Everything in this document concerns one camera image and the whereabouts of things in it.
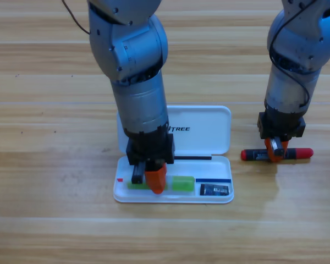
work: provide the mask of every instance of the unitree logo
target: unitree logo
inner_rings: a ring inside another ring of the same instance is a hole
[[[190,131],[191,128],[186,128],[186,127],[174,127],[174,126],[169,126],[169,132],[173,131]]]

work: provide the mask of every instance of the metal cylinder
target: metal cylinder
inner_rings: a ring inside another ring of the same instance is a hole
[[[168,122],[161,71],[136,84],[112,82],[112,89],[122,126],[127,132],[150,133]]]
[[[272,65],[271,68],[268,88],[265,95],[266,103],[269,107],[282,113],[306,112],[312,99],[320,70],[307,75],[293,73],[291,71],[286,72],[299,80],[306,87],[310,95],[307,105],[301,107],[307,100],[307,94],[303,87],[289,76],[282,73],[274,65]]]

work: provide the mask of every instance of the blue stripe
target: blue stripe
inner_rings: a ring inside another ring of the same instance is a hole
[[[196,183],[232,183],[231,179],[196,179]]]

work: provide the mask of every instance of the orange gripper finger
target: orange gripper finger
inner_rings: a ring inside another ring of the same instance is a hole
[[[272,162],[279,162],[284,158],[283,156],[275,156],[275,154],[274,154],[274,152],[271,148],[271,145],[270,145],[270,139],[265,139],[264,143],[265,143],[266,149],[268,150],[269,159]],[[288,146],[288,141],[281,142],[281,145],[284,148],[285,153],[286,153],[287,146]]]
[[[155,194],[161,194],[166,186],[166,163],[164,163],[163,167],[156,172],[144,172],[145,180],[149,188]]]

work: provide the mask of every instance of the wood grain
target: wood grain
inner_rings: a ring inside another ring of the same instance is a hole
[[[85,0],[67,0],[88,28]],[[294,147],[308,162],[242,162],[280,0],[164,0],[166,96],[226,105],[235,199],[126,205],[113,199],[116,106],[87,35],[58,0],[0,0],[0,264],[330,263],[330,62]]]

